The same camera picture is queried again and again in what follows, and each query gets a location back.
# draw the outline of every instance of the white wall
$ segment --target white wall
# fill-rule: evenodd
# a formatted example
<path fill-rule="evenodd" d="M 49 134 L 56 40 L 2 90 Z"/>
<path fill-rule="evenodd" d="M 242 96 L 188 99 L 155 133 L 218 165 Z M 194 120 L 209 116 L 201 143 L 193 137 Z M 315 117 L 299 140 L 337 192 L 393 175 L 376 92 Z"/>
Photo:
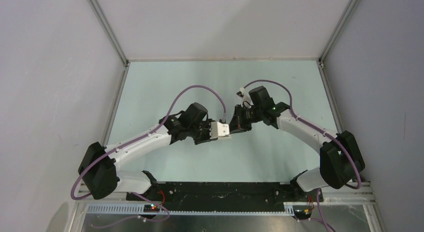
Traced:
<path fill-rule="evenodd" d="M 423 231 L 424 0 L 362 0 L 324 62 L 390 232 Z"/>
<path fill-rule="evenodd" d="M 62 231 L 122 66 L 87 0 L 0 0 L 0 231 Z"/>
<path fill-rule="evenodd" d="M 129 59 L 318 58 L 349 0 L 98 0 Z"/>

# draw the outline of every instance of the black end effector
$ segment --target black end effector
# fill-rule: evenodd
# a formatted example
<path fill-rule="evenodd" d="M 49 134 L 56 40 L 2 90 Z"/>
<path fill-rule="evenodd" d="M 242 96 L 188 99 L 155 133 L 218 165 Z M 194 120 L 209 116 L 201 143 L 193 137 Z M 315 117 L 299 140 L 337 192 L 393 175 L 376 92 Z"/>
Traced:
<path fill-rule="evenodd" d="M 78 173 L 81 174 L 85 168 L 105 153 L 105 149 L 99 142 L 91 144 L 82 159 Z M 117 177 L 117 169 L 114 162 L 114 159 L 107 156 L 95 164 L 82 177 L 82 180 L 95 200 L 100 200 L 108 196 L 118 186 L 119 178 Z"/>
<path fill-rule="evenodd" d="M 195 145 L 212 141 L 210 132 L 211 122 L 214 120 L 209 118 L 203 120 L 208 114 L 208 110 L 203 105 L 197 102 L 192 103 L 180 113 L 179 117 L 170 115 L 163 124 L 168 129 L 168 134 L 172 136 L 170 145 L 187 137 L 193 138 Z"/>
<path fill-rule="evenodd" d="M 364 159 L 359 150 L 355 136 L 345 130 L 337 134 L 336 139 L 343 145 L 352 157 L 356 169 L 361 172 L 365 169 Z M 339 154 L 341 148 L 334 142 L 324 142 L 320 149 L 320 174 L 324 181 L 335 189 L 340 189 L 348 181 L 355 178 L 354 168 L 344 153 Z"/>
<path fill-rule="evenodd" d="M 234 115 L 229 123 L 231 134 L 242 133 L 252 130 L 252 123 L 263 121 L 267 126 L 273 126 L 278 129 L 277 118 L 280 114 L 289 109 L 290 106 L 279 102 L 274 103 L 265 87 L 259 86 L 249 91 L 252 105 L 250 108 L 244 105 L 236 105 Z"/>

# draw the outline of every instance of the light blue table surface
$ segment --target light blue table surface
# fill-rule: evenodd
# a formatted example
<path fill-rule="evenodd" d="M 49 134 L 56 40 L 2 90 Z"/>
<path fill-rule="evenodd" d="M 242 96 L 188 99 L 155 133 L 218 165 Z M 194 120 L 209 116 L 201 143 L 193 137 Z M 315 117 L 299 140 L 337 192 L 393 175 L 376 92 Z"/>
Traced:
<path fill-rule="evenodd" d="M 277 81 L 291 91 L 293 107 L 304 118 L 336 130 L 324 85 L 315 61 L 177 61 L 132 62 L 123 87 L 109 144 L 133 137 L 164 117 L 176 95 L 197 84 L 214 89 L 227 106 L 229 123 L 236 92 L 257 79 Z M 264 85 L 274 101 L 289 103 L 287 93 L 274 84 Z M 173 112 L 198 102 L 218 120 L 223 108 L 207 90 L 185 93 Z M 148 170 L 158 181 L 288 182 L 298 173 L 319 166 L 319 156 L 287 132 L 256 123 L 250 132 L 232 139 L 194 145 L 191 138 L 151 151 L 128 163 L 129 171 Z"/>

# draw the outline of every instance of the perforated metal strip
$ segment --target perforated metal strip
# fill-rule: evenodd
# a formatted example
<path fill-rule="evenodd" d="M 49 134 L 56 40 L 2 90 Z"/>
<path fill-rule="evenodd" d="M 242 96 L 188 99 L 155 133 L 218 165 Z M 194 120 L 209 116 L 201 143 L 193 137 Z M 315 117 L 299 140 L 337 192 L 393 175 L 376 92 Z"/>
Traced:
<path fill-rule="evenodd" d="M 132 204 L 132 203 L 93 203 L 89 204 L 87 214 L 116 214 L 116 215 L 152 215 L 155 212 L 144 212 L 146 204 Z M 220 211 L 170 211 L 171 215 L 182 216 L 293 216 L 293 206 L 285 205 L 285 211 L 279 212 L 220 212 Z"/>

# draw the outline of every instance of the purple cable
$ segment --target purple cable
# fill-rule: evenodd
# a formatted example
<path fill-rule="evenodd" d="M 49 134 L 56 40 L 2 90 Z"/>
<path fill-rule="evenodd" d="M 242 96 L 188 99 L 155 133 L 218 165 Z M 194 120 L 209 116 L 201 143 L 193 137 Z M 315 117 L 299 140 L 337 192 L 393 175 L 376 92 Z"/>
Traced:
<path fill-rule="evenodd" d="M 320 206 L 320 194 L 321 193 L 322 193 L 321 188 L 318 188 L 318 190 L 316 191 L 316 206 L 318 207 L 319 216 L 321 216 L 322 224 L 325 226 L 327 231 L 330 232 L 330 225 L 324 219 L 323 212 L 321 211 L 321 206 Z"/>
<path fill-rule="evenodd" d="M 294 219 L 295 220 L 297 220 L 297 221 L 299 221 L 299 222 L 308 222 L 308 221 L 315 221 L 315 222 L 318 222 L 318 223 L 321 223 L 321 224 L 323 224 L 324 225 L 324 222 L 322 221 L 322 219 L 319 219 L 319 218 L 311 218 L 310 220 L 309 219 L 298 219 L 297 217 L 296 217 L 296 215 L 295 216 L 293 216 L 294 217 Z M 333 232 L 336 232 L 336 230 L 331 226 L 331 225 L 329 225 L 329 224 L 327 224 L 328 225 L 328 227 L 333 231 Z"/>
<path fill-rule="evenodd" d="M 287 92 L 287 94 L 288 94 L 289 105 L 290 105 L 290 114 L 296 120 L 304 123 L 305 125 L 311 127 L 312 129 L 318 131 L 323 136 L 326 136 L 326 137 L 330 138 L 330 140 L 334 141 L 340 147 L 341 151 L 343 152 L 344 155 L 346 155 L 346 158 L 349 160 L 350 164 L 352 165 L 353 171 L 355 173 L 356 180 L 357 180 L 357 186 L 352 186 L 352 185 L 349 185 L 349 184 L 346 184 L 346 186 L 349 187 L 349 188 L 352 188 L 352 189 L 359 190 L 361 188 L 361 183 L 362 183 L 361 177 L 359 175 L 359 171 L 358 171 L 358 169 L 357 169 L 357 167 L 355 165 L 354 160 L 352 159 L 351 155 L 348 153 L 348 151 L 346 150 L 346 148 L 336 138 L 334 138 L 333 136 L 331 136 L 329 133 L 325 132 L 323 129 L 319 128 L 318 126 L 316 126 L 316 125 L 314 125 L 314 124 L 312 124 L 312 123 L 304 120 L 303 118 L 299 117 L 295 113 L 295 110 L 293 109 L 292 93 L 290 93 L 290 90 L 287 87 L 285 87 L 284 85 L 282 85 L 282 84 L 280 84 L 278 82 L 272 81 L 272 80 L 268 80 L 268 79 L 257 79 L 257 80 L 254 80 L 254 81 L 246 84 L 244 86 L 244 88 L 246 89 L 248 86 L 250 86 L 251 84 L 256 83 L 256 82 L 268 82 L 268 83 L 275 84 L 275 85 L 278 85 L 281 88 L 283 88 Z M 328 232 L 330 231 L 330 229 L 335 232 L 334 228 L 331 227 L 328 223 L 326 223 L 326 221 L 324 219 L 324 216 L 323 216 L 323 213 L 322 213 L 321 207 L 320 207 L 320 193 L 321 193 L 321 188 L 318 188 L 318 191 L 316 192 L 316 204 L 317 204 L 317 207 L 318 207 L 318 210 L 319 210 L 319 215 L 321 216 L 321 220 L 319 220 L 319 219 L 311 219 L 311 220 L 314 220 L 314 221 L 317 221 L 317 222 L 323 224 L 325 226 L 325 228 L 327 229 Z"/>
<path fill-rule="evenodd" d="M 166 220 L 167 220 L 167 219 L 171 216 L 170 211 L 169 211 L 167 208 L 165 208 L 163 205 L 161 205 L 160 203 L 155 203 L 155 202 L 153 202 L 153 201 L 149 200 L 148 198 L 146 198 L 146 197 L 142 196 L 141 194 L 134 193 L 134 192 L 131 192 L 131 193 L 132 193 L 132 194 L 134 194 L 134 195 L 136 195 L 136 196 L 138 196 L 140 199 L 142 199 L 142 200 L 144 200 L 144 201 L 149 202 L 150 204 L 153 204 L 153 205 L 159 206 L 162 210 L 164 210 L 164 211 L 166 212 L 166 217 L 165 217 L 165 218 L 161 218 L 161 219 L 151 219 L 151 218 L 144 218 L 144 217 L 143 217 L 143 221 L 144 221 L 144 220 L 146 220 L 146 221 L 151 221 L 151 222 L 163 222 L 163 221 L 166 221 Z M 117 225 L 117 224 L 119 224 L 119 223 L 121 223 L 121 222 L 124 222 L 124 221 L 126 221 L 126 220 L 130 220 L 130 219 L 141 219 L 141 217 L 139 217 L 139 215 L 131 215 L 131 216 L 128 216 L 128 217 L 122 218 L 122 219 L 120 219 L 120 220 L 118 220 L 118 221 L 115 221 L 115 222 L 113 222 L 113 223 L 110 223 L 110 224 L 108 224 L 108 225 L 97 226 L 97 225 L 93 225 L 93 224 L 91 224 L 91 227 L 93 227 L 93 228 L 95 228 L 95 229 L 106 229 L 106 228 L 109 228 L 109 227 L 115 226 L 115 225 Z"/>
<path fill-rule="evenodd" d="M 162 120 L 162 122 L 156 127 L 156 128 L 154 128 L 152 131 L 150 131 L 149 133 L 150 134 L 153 134 L 153 133 L 155 133 L 156 131 L 158 131 L 159 130 L 159 128 L 161 127 L 161 126 L 163 126 L 164 125 L 164 123 L 165 123 L 165 121 L 167 121 L 167 119 L 168 119 L 168 117 L 170 116 L 170 114 L 171 114 L 171 111 L 172 111 L 172 109 L 174 108 L 174 105 L 175 105 L 175 103 L 177 102 L 177 100 L 185 93 L 185 92 L 187 92 L 188 90 L 190 90 L 190 89 L 193 89 L 193 88 L 202 88 L 202 89 L 205 89 L 205 90 L 208 90 L 208 91 L 210 91 L 210 92 L 212 92 L 217 98 L 218 98 L 218 100 L 221 102 L 221 104 L 222 104 L 222 107 L 223 107 L 223 110 L 224 110 L 224 114 L 223 114 L 223 116 L 222 116 L 222 120 L 224 121 L 225 120 L 225 117 L 226 117 L 226 114 L 227 114 L 227 108 L 226 108 L 226 106 L 225 106 L 225 103 L 224 103 L 224 101 L 223 101 L 223 99 L 213 90 L 213 89 L 211 89 L 211 88 L 209 88 L 209 87 L 207 87 L 207 86 L 204 86 L 204 85 L 198 85 L 198 84 L 196 84 L 196 85 L 192 85 L 192 86 L 189 86 L 189 87 L 187 87 L 187 88 L 185 88 L 183 91 L 181 91 L 176 97 L 175 97 L 175 99 L 173 100 L 173 102 L 172 102 L 172 104 L 171 104 L 171 106 L 169 107 L 169 110 L 168 110 L 168 112 L 166 113 L 166 116 L 163 118 L 163 120 Z M 103 160 L 105 157 L 107 157 L 107 156 L 109 156 L 110 154 L 112 154 L 112 153 L 114 153 L 114 152 L 116 152 L 117 151 L 117 149 L 122 149 L 122 148 L 124 148 L 124 147 L 126 147 L 126 146 L 128 146 L 128 145 L 131 145 L 132 143 L 134 143 L 134 142 L 137 142 L 137 141 L 139 141 L 139 140 L 142 140 L 142 139 L 144 139 L 144 138 L 146 138 L 148 135 L 149 135 L 149 133 L 146 133 L 146 134 L 143 134 L 143 135 L 141 135 L 141 136 L 139 136 L 139 137 L 137 137 L 137 138 L 135 138 L 135 139 L 133 139 L 133 140 L 131 140 L 131 141 L 128 141 L 128 142 L 126 142 L 126 143 L 124 143 L 124 144 L 121 144 L 120 146 L 118 146 L 118 147 L 116 147 L 116 148 L 114 148 L 114 149 L 112 149 L 111 151 L 109 151 L 109 152 L 107 152 L 107 153 L 105 153 L 105 154 L 103 154 L 102 156 L 100 156 L 100 157 L 98 157 L 96 160 L 94 160 L 91 164 L 89 164 L 88 166 L 87 166 L 87 168 L 85 168 L 83 171 L 82 171 L 82 173 L 79 175 L 79 177 L 76 179 L 76 181 L 75 181 L 75 183 L 73 183 L 73 186 L 72 186 L 72 189 L 70 190 L 70 197 L 73 199 L 73 200 L 75 200 L 75 201 L 77 201 L 77 200 L 82 200 L 82 199 L 84 199 L 84 198 L 87 198 L 88 196 L 90 196 L 91 195 L 91 193 L 88 193 L 88 194 L 85 194 L 85 195 L 83 195 L 83 196 L 80 196 L 80 197 L 77 197 L 77 196 L 75 196 L 75 190 L 77 189 L 77 186 L 80 184 L 80 182 L 81 182 L 81 180 L 83 179 L 83 177 L 87 174 L 87 172 L 94 166 L 94 165 L 96 165 L 98 162 L 100 162 L 101 160 Z"/>
<path fill-rule="evenodd" d="M 312 129 L 314 129 L 314 130 L 316 130 L 316 131 L 318 131 L 320 134 L 323 134 L 324 136 L 326 136 L 326 137 L 328 137 L 328 138 L 330 138 L 330 140 L 332 140 L 332 141 L 334 141 L 339 147 L 340 147 L 340 149 L 341 149 L 341 151 L 343 152 L 343 154 L 346 156 L 346 158 L 349 160 L 349 162 L 350 162 L 350 164 L 352 165 L 352 167 L 353 167 L 353 171 L 354 171 L 354 173 L 355 173 L 355 176 L 356 176 L 356 180 L 357 180 L 357 186 L 351 186 L 351 185 L 349 185 L 349 184 L 347 184 L 346 186 L 348 186 L 349 188 L 352 188 L 352 189 L 356 189 L 356 190 L 359 190 L 360 188 L 361 188 L 361 177 L 360 177 L 360 175 L 359 175 L 359 171 L 358 171 L 358 169 L 357 169 L 357 166 L 355 165 L 355 162 L 354 162 L 354 160 L 352 159 L 352 157 L 351 157 L 351 155 L 348 153 L 348 151 L 346 150 L 346 148 L 336 139 L 336 138 L 334 138 L 333 136 L 331 136 L 330 134 L 328 134 L 327 132 L 325 132 L 323 129 L 321 129 L 321 128 L 319 128 L 319 127 L 317 127 L 317 126 L 315 126 L 314 124 L 312 124 L 312 123 L 310 123 L 310 122 L 308 122 L 308 121 L 306 121 L 306 120 L 304 120 L 303 118 L 301 118 L 301 117 L 299 117 L 296 113 L 295 113 L 295 111 L 294 111 L 294 109 L 293 109 L 293 99 L 292 99 L 292 93 L 290 93 L 290 91 L 289 91 L 289 89 L 288 88 L 286 88 L 284 85 L 282 85 L 282 84 L 280 84 L 280 83 L 278 83 L 278 82 L 275 82 L 275 81 L 272 81 L 272 80 L 268 80 L 268 79 L 257 79 L 257 80 L 254 80 L 254 81 L 252 81 L 252 82 L 250 82 L 250 83 L 248 83 L 248 84 L 246 84 L 245 86 L 244 86 L 244 88 L 246 89 L 248 86 L 250 86 L 251 84 L 253 84 L 253 83 L 256 83 L 256 82 L 268 82 L 268 83 L 272 83 L 272 84 L 275 84 L 275 85 L 278 85 L 278 86 L 280 86 L 281 88 L 283 88 L 286 92 L 287 92 L 287 94 L 288 94 L 288 98 L 289 98 L 289 100 L 290 100 L 290 114 L 296 119 L 296 120 L 298 120 L 298 121 L 300 121 L 300 122 L 302 122 L 302 123 L 304 123 L 305 125 L 307 125 L 307 126 L 309 126 L 309 127 L 311 127 Z"/>

